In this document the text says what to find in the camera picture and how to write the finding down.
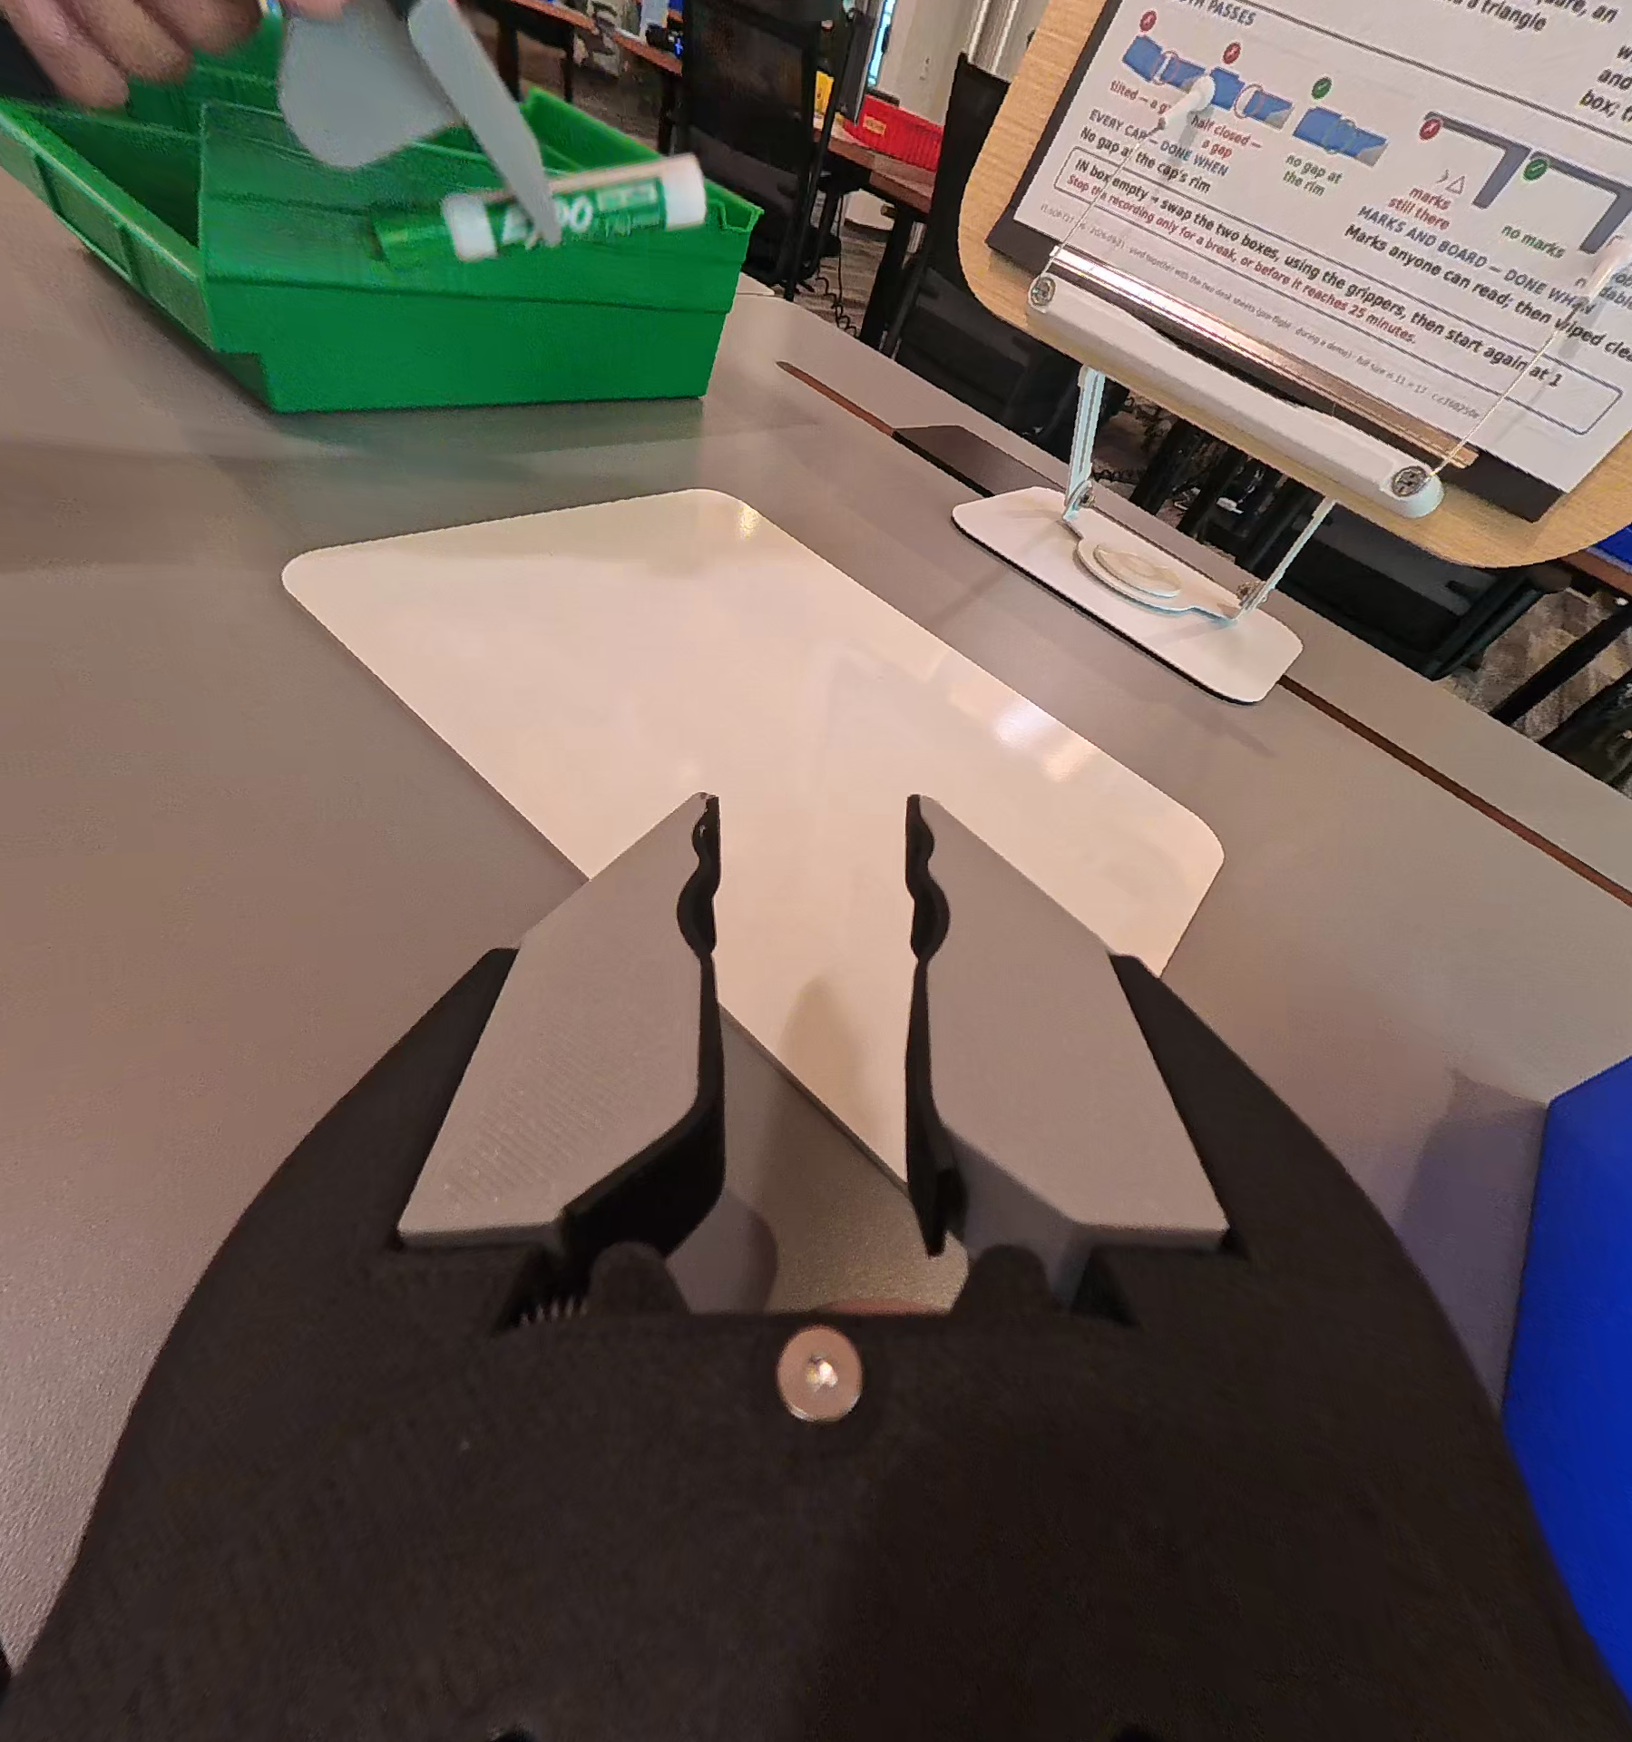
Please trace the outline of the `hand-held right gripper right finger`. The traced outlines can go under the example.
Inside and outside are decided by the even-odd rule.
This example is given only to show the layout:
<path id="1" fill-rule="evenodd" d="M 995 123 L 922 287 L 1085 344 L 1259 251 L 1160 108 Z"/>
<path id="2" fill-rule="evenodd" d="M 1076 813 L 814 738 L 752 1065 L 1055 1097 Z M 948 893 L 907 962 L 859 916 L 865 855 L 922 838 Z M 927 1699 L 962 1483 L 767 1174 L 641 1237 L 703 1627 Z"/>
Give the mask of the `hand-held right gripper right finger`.
<path id="1" fill-rule="evenodd" d="M 927 1255 L 1220 1249 L 1222 1209 L 1091 925 L 907 798 L 907 1195 Z"/>

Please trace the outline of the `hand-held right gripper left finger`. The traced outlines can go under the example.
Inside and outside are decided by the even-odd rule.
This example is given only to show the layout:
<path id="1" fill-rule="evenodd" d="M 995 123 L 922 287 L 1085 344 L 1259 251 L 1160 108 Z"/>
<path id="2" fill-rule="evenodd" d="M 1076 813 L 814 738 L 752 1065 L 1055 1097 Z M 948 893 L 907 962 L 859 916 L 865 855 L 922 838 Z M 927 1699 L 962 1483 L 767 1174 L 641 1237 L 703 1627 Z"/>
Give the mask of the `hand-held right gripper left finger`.
<path id="1" fill-rule="evenodd" d="M 727 1184 L 723 803 L 687 794 L 537 921 L 398 1219 L 407 1249 L 680 1249 Z"/>

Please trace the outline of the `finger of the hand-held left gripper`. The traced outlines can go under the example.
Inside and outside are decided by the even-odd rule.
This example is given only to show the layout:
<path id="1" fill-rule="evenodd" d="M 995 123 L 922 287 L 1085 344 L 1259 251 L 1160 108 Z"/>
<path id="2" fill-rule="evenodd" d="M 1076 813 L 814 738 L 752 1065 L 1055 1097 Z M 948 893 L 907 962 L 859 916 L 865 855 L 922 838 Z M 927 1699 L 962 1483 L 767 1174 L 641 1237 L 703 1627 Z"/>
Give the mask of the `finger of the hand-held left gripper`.
<path id="1" fill-rule="evenodd" d="M 426 67 L 437 72 L 441 94 L 461 117 L 461 128 L 483 146 L 500 183 L 514 192 L 522 211 L 532 217 L 545 251 L 562 245 L 562 211 L 545 183 L 545 161 L 537 135 L 523 128 L 522 100 L 511 94 L 504 72 L 483 51 L 475 30 L 465 27 L 456 0 L 415 0 L 407 38 Z"/>
<path id="2" fill-rule="evenodd" d="M 449 135 L 407 0 L 346 0 L 340 16 L 289 9 L 278 108 L 330 170 L 364 170 Z"/>

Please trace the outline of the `green whiteboard marker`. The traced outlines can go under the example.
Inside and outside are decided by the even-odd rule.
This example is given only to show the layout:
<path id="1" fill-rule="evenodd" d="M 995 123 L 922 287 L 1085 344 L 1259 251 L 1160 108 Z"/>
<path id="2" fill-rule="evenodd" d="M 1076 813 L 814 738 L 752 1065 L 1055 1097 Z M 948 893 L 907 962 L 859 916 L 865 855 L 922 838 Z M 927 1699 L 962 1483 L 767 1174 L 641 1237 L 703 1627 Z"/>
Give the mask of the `green whiteboard marker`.
<path id="1" fill-rule="evenodd" d="M 692 155 L 576 170 L 545 183 L 559 237 L 522 206 L 514 192 L 449 192 L 437 206 L 370 217 L 384 266 L 475 266 L 514 251 L 623 245 L 631 231 L 703 227 L 708 192 Z"/>

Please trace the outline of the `green plastic bin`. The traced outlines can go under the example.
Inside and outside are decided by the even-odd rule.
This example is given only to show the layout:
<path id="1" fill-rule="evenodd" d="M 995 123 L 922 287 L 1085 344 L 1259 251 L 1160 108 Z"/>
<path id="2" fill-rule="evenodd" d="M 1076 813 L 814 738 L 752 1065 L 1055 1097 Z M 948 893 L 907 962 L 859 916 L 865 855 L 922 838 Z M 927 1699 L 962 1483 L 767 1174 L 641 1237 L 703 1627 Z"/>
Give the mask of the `green plastic bin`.
<path id="1" fill-rule="evenodd" d="M 500 192 L 449 128 L 364 170 L 319 166 L 278 108 L 279 16 L 120 112 L 0 94 L 0 170 L 278 411 L 703 397 L 757 206 L 703 227 L 392 269 L 370 217 Z M 660 155 L 523 94 L 554 173 Z"/>

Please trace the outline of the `white whiteboard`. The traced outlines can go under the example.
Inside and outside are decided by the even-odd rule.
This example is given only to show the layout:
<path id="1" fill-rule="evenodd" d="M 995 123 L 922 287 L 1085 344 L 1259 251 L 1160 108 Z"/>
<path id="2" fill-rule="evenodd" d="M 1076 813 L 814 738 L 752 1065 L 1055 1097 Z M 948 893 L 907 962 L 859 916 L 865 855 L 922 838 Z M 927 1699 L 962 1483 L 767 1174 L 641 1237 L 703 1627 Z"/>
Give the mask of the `white whiteboard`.
<path id="1" fill-rule="evenodd" d="M 907 1174 L 907 798 L 1164 968 L 1210 820 L 731 491 L 309 553 L 279 588 L 576 873 L 723 798 L 717 998 Z"/>

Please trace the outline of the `blue plastic bin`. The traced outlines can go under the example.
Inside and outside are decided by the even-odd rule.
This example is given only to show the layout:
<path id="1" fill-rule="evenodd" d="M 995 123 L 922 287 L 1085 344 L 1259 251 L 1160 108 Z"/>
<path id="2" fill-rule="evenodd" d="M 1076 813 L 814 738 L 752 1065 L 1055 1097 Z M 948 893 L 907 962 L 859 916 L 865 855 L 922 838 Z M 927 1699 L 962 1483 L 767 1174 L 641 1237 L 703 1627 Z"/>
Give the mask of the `blue plastic bin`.
<path id="1" fill-rule="evenodd" d="M 1632 1061 L 1548 1107 L 1501 1416 L 1572 1610 L 1632 1699 Z"/>

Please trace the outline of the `person's left hand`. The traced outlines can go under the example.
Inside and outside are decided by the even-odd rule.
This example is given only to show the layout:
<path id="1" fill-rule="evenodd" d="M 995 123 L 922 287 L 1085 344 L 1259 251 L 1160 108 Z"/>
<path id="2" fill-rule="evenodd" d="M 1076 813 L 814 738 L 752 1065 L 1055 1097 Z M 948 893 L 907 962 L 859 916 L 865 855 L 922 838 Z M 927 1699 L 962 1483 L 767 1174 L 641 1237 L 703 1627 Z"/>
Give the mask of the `person's left hand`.
<path id="1" fill-rule="evenodd" d="M 0 16 L 75 108 L 120 108 L 133 84 L 176 84 L 194 60 L 259 30 L 259 0 L 0 0 Z"/>

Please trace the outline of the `black office chair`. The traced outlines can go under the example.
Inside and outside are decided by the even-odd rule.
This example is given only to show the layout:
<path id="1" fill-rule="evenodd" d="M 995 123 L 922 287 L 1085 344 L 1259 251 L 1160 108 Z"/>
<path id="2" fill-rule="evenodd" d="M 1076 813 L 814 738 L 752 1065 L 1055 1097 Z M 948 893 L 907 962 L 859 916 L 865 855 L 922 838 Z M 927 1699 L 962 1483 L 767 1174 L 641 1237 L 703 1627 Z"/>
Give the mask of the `black office chair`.
<path id="1" fill-rule="evenodd" d="M 680 146 L 703 183 L 761 217 L 745 269 L 796 297 L 836 245 L 836 217 L 869 170 L 836 155 L 859 112 L 878 8 L 836 0 L 687 0 Z"/>

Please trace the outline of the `red storage bin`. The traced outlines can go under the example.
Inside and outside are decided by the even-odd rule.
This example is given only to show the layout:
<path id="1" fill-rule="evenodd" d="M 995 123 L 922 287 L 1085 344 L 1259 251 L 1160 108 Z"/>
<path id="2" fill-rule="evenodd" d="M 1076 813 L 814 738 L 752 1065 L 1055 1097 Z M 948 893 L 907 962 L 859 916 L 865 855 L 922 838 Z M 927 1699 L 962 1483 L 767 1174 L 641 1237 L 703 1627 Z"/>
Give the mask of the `red storage bin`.
<path id="1" fill-rule="evenodd" d="M 854 138 L 859 147 L 913 166 L 913 170 L 939 170 L 942 155 L 942 123 L 927 123 L 878 88 L 859 100 L 859 117 L 836 117 L 836 135 Z"/>

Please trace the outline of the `instruction sheet on stand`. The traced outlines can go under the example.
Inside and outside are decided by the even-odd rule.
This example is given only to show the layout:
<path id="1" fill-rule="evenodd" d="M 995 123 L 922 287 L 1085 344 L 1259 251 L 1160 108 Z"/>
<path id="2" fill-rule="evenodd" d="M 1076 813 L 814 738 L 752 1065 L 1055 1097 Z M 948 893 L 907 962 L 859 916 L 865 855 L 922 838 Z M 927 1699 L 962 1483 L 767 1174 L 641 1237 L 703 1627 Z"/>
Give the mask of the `instruction sheet on stand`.
<path id="1" fill-rule="evenodd" d="M 1214 365 L 1185 336 L 1164 336 L 1132 305 L 1103 297 L 1109 269 L 1091 255 L 1059 245 L 1036 275 L 992 255 L 992 224 L 1017 192 L 1097 16 L 1103 8 L 1044 9 L 967 187 L 962 258 L 969 294 L 995 318 L 1084 365 L 1066 488 L 967 501 L 954 527 L 976 544 L 995 553 L 1025 580 L 1146 645 L 1197 691 L 1231 705 L 1259 705 L 1301 657 L 1301 637 L 1259 606 L 1337 512 L 1395 533 L 1408 555 L 1428 553 L 1459 568 L 1559 563 L 1632 527 L 1632 435 L 1583 479 L 1583 488 L 1524 521 L 1471 491 L 1479 479 L 1459 469 L 1464 440 L 1446 452 L 1395 447 L 1357 419 L 1259 389 L 1234 361 Z M 1169 532 L 1157 532 L 1150 507 L 1129 507 L 1091 488 L 1091 435 L 1112 381 L 1321 496 L 1270 580 L 1246 580 L 1210 553 L 1195 555 Z"/>

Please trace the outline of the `printed instruction sheet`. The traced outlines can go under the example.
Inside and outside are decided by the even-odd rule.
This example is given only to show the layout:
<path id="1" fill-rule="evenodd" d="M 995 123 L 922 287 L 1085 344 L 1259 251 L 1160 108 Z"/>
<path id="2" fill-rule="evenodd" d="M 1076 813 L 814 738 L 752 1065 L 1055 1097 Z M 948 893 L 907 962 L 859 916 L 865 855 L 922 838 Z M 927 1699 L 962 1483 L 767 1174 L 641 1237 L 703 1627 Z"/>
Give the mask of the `printed instruction sheet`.
<path id="1" fill-rule="evenodd" d="M 1103 8 L 986 245 L 1538 521 L 1632 435 L 1632 8 Z"/>

